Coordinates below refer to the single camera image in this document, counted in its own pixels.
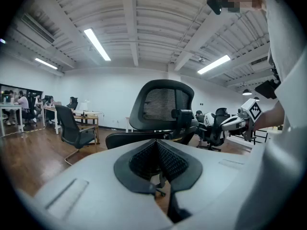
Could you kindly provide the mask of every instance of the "ceiling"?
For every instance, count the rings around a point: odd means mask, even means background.
[[[130,59],[139,67],[153,61],[196,76],[227,54],[232,61],[201,78],[237,91],[273,79],[265,58],[270,39],[263,11],[217,16],[206,0],[26,0],[16,17],[24,13],[54,42],[41,48],[16,30],[9,30],[7,39],[62,72],[105,65],[83,32],[92,28],[112,62]]]

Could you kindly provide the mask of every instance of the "wooden floor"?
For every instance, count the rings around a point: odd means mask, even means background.
[[[26,126],[25,132],[22,134],[16,133],[0,138],[1,160],[12,183],[31,196],[34,196],[47,181],[69,167],[64,158],[75,151],[73,146],[61,141],[60,133],[56,134],[54,125],[48,124],[45,129],[32,131],[39,128],[43,128],[43,126],[38,122],[37,127]],[[6,127],[6,134],[15,131],[15,127]],[[98,151],[107,150],[105,139],[109,134],[115,132],[119,131],[99,129],[100,145],[98,145]],[[189,145],[196,147],[198,141],[199,137],[194,136]],[[222,152],[249,154],[248,149],[244,146],[228,140],[219,148],[222,149]],[[93,153],[95,153],[95,146],[84,147],[71,159],[71,163]],[[166,213],[170,194],[168,182],[166,182],[163,191],[166,192],[166,197],[157,194],[156,202]]]

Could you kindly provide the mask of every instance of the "chair armrest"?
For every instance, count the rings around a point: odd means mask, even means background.
[[[88,131],[88,130],[90,130],[90,129],[95,130],[95,127],[89,127],[89,128],[81,129],[81,130],[79,130],[79,132],[82,133],[82,132]]]

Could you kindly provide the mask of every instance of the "ceiling air conditioner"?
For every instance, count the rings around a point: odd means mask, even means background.
[[[27,13],[23,14],[21,20],[15,20],[15,25],[18,32],[44,49],[54,42],[54,37]]]

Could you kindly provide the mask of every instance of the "black hair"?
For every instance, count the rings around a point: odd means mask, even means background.
[[[52,95],[50,95],[49,98],[48,98],[48,102],[49,102],[49,103],[51,103],[51,99],[53,99],[53,96],[52,96]]]

